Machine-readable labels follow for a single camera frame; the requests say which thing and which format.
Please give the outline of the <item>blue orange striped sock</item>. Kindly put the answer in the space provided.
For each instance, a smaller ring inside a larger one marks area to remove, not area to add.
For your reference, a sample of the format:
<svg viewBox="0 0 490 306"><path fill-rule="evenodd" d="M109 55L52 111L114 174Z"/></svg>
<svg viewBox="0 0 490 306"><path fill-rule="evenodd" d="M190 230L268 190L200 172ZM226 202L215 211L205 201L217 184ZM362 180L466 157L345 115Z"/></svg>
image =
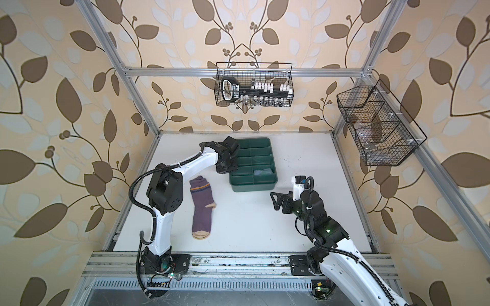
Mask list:
<svg viewBox="0 0 490 306"><path fill-rule="evenodd" d="M256 169L253 171L255 177L274 177L275 173L271 168Z"/></svg>

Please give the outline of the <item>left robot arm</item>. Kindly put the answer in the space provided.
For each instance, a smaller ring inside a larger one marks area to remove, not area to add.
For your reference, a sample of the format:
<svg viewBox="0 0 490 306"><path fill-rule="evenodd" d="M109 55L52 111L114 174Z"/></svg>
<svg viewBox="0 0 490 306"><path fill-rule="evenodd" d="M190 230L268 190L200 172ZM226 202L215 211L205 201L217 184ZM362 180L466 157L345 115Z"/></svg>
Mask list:
<svg viewBox="0 0 490 306"><path fill-rule="evenodd" d="M170 235L174 213L184 200L185 182L209 167L218 174L237 170L239 148L231 136L222 142L202 142L195 155L170 165L157 164L133 181L128 191L131 204L151 215L149 238L145 231L139 233L138 266L158 273L174 266Z"/></svg>

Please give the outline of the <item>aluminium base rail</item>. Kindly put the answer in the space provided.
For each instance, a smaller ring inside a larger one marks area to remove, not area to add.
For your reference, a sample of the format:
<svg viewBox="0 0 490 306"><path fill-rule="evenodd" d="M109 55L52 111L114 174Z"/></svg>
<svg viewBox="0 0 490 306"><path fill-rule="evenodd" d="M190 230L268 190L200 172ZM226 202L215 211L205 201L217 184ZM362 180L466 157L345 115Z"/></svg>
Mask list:
<svg viewBox="0 0 490 306"><path fill-rule="evenodd" d="M83 276L134 276L136 252L94 252L89 258ZM191 252L182 266L187 276L218 277L290 277L291 253L264 252Z"/></svg>

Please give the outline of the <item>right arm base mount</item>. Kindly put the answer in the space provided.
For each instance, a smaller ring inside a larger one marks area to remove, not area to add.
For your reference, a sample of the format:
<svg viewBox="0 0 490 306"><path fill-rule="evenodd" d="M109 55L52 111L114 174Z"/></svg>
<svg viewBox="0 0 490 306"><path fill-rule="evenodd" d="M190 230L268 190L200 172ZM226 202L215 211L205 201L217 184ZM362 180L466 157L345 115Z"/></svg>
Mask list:
<svg viewBox="0 0 490 306"><path fill-rule="evenodd" d="M293 276L324 276L320 262L311 255L290 255L288 262Z"/></svg>

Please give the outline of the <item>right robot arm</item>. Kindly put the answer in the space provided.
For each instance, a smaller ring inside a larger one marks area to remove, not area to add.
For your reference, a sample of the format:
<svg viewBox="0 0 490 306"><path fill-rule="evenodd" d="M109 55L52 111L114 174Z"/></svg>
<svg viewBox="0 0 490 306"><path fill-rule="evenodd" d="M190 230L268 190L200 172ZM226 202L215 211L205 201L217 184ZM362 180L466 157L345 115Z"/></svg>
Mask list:
<svg viewBox="0 0 490 306"><path fill-rule="evenodd" d="M314 190L313 177L292 178L293 191L271 192L275 210L293 214L303 222L313 247L307 251L308 271L330 279L354 305L408 305L365 260L347 231L327 215Z"/></svg>

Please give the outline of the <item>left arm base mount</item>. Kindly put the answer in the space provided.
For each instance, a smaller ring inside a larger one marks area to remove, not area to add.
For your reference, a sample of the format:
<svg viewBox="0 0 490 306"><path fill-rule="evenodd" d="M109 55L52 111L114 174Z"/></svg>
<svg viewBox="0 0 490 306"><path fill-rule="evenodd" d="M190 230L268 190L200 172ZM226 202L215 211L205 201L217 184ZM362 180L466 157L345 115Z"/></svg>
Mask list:
<svg viewBox="0 0 490 306"><path fill-rule="evenodd" d="M153 253L143 254L140 263L140 273L154 274L186 274L190 267L190 254L165 254L155 256Z"/></svg>

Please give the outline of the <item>black socket set tool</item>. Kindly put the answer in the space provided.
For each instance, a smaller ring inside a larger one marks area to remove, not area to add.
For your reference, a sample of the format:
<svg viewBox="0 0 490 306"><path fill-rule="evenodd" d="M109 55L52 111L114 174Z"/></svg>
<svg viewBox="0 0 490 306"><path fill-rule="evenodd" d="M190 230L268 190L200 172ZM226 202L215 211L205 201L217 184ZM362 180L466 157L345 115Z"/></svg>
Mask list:
<svg viewBox="0 0 490 306"><path fill-rule="evenodd" d="M239 82L233 76L225 76L219 82L218 92L224 101L256 104L290 103L294 91L289 84L274 85L254 79Z"/></svg>

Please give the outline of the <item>purple sock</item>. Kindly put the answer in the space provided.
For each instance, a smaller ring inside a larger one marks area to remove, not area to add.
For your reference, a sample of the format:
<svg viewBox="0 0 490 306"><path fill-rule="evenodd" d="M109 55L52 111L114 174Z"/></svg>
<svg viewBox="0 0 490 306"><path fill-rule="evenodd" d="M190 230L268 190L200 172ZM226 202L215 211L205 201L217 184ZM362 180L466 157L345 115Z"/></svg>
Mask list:
<svg viewBox="0 0 490 306"><path fill-rule="evenodd" d="M190 181L190 192L194 204L192 236L202 240L211 234L213 210L216 207L210 183L203 176Z"/></svg>

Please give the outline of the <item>green compartment tray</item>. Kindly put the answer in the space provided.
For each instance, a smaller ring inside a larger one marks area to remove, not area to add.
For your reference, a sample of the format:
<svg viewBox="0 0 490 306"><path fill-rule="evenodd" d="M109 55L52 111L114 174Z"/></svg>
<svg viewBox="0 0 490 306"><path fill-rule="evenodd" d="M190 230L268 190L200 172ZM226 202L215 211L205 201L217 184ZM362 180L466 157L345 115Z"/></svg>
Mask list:
<svg viewBox="0 0 490 306"><path fill-rule="evenodd" d="M238 169L229 174L229 182L236 193L272 191L278 182L273 148L269 138L242 138L237 155ZM256 169L271 168L274 177L255 177Z"/></svg>

